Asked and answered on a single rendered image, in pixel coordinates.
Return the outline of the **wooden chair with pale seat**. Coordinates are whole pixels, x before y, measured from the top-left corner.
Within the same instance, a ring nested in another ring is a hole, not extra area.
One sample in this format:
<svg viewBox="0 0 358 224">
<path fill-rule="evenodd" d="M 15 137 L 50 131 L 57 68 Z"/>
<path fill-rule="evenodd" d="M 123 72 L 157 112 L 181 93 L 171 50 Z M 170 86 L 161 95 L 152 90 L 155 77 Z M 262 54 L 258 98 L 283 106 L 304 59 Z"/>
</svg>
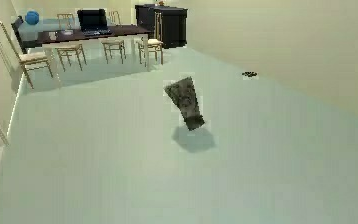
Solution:
<svg viewBox="0 0 358 224">
<path fill-rule="evenodd" d="M 22 69 L 24 76 L 31 88 L 34 88 L 34 86 L 33 86 L 32 80 L 30 78 L 29 71 L 47 68 L 50 73 L 50 76 L 54 77 L 53 72 L 51 70 L 50 61 L 44 51 L 35 52 L 35 53 L 27 53 L 27 54 L 19 54 L 2 21 L 0 21 L 0 27 L 2 28 L 4 35 L 6 36 L 8 43 L 18 60 L 19 66 Z"/>
<path fill-rule="evenodd" d="M 118 51 L 120 54 L 121 63 L 124 63 L 124 60 L 126 59 L 124 40 L 102 40 L 101 44 L 103 46 L 106 62 L 109 62 L 109 59 L 113 58 L 113 51 Z"/>
<path fill-rule="evenodd" d="M 56 52 L 59 57 L 60 63 L 63 70 L 66 70 L 63 59 L 66 58 L 69 65 L 71 65 L 71 57 L 75 56 L 77 58 L 80 70 L 83 70 L 81 61 L 87 63 L 84 48 L 82 44 L 66 45 L 61 47 L 56 47 Z"/>
<path fill-rule="evenodd" d="M 59 28 L 72 29 L 75 24 L 75 18 L 72 13 L 60 13 L 57 15 Z"/>
<path fill-rule="evenodd" d="M 160 63 L 163 63 L 163 41 L 162 41 L 162 14 L 155 13 L 155 26 L 154 37 L 147 41 L 147 45 L 144 45 L 144 39 L 137 40 L 137 48 L 139 53 L 139 62 L 150 53 L 154 53 L 155 60 L 160 59 Z"/>
<path fill-rule="evenodd" d="M 118 11 L 109 11 L 108 18 L 109 18 L 110 22 L 114 25 L 121 24 L 120 15 L 119 15 Z"/>
</svg>

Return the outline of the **black cabinet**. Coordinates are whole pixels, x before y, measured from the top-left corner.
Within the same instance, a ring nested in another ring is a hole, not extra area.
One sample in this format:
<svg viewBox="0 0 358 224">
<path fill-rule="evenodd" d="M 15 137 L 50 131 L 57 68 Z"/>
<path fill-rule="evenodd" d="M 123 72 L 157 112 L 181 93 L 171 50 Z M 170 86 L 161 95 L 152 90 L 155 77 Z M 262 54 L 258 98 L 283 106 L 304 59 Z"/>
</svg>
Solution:
<svg viewBox="0 0 358 224">
<path fill-rule="evenodd" d="M 183 47 L 187 44 L 187 9 L 154 4 L 135 5 L 137 25 L 149 31 L 150 38 L 155 34 L 155 14 L 162 14 L 162 41 L 164 48 Z"/>
</svg>

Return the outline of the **dark brown dining table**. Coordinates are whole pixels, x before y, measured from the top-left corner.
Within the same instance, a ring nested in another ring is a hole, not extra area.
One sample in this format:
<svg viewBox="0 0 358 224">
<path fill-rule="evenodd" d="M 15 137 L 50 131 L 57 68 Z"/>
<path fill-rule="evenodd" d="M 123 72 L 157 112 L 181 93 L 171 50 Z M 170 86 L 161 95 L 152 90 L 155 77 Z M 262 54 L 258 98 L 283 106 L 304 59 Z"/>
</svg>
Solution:
<svg viewBox="0 0 358 224">
<path fill-rule="evenodd" d="M 80 29 L 74 29 L 71 35 L 64 35 L 61 31 L 56 32 L 56 39 L 49 37 L 49 31 L 38 33 L 37 43 L 49 56 L 54 56 L 53 72 L 58 74 L 61 82 L 67 85 L 75 85 L 86 82 L 111 79 L 120 76 L 126 76 L 143 71 L 149 72 L 152 66 L 148 59 L 145 59 L 146 66 L 142 67 L 137 62 L 125 59 L 124 64 L 106 63 L 105 57 L 101 56 L 103 47 L 101 40 L 110 39 L 135 39 L 148 37 L 149 31 L 136 25 L 109 26 L 110 34 L 85 36 Z M 83 67 L 72 65 L 66 71 L 63 70 L 56 49 L 67 45 L 81 44 L 84 47 L 87 57 L 87 65 Z"/>
</svg>

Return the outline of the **black laptop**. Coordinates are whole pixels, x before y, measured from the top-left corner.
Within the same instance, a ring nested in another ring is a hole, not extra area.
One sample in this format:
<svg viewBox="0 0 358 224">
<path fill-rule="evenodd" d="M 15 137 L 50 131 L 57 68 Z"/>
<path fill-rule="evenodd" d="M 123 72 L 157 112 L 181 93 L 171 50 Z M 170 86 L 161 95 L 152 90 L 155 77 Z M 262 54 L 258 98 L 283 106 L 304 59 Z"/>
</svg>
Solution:
<svg viewBox="0 0 358 224">
<path fill-rule="evenodd" d="M 81 31 L 84 35 L 104 35 L 111 31 L 107 25 L 106 11 L 104 9 L 78 10 Z"/>
</svg>

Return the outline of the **blue ball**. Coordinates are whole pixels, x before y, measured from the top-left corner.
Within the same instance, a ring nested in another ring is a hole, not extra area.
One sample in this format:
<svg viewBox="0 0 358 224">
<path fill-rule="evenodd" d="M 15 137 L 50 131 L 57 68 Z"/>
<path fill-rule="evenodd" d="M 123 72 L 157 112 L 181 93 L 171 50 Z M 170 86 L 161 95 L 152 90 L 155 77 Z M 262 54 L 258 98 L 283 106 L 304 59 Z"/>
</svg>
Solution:
<svg viewBox="0 0 358 224">
<path fill-rule="evenodd" d="M 27 14 L 25 15 L 25 21 L 29 24 L 29 25 L 36 25 L 39 22 L 39 13 L 36 11 L 28 11 Z"/>
</svg>

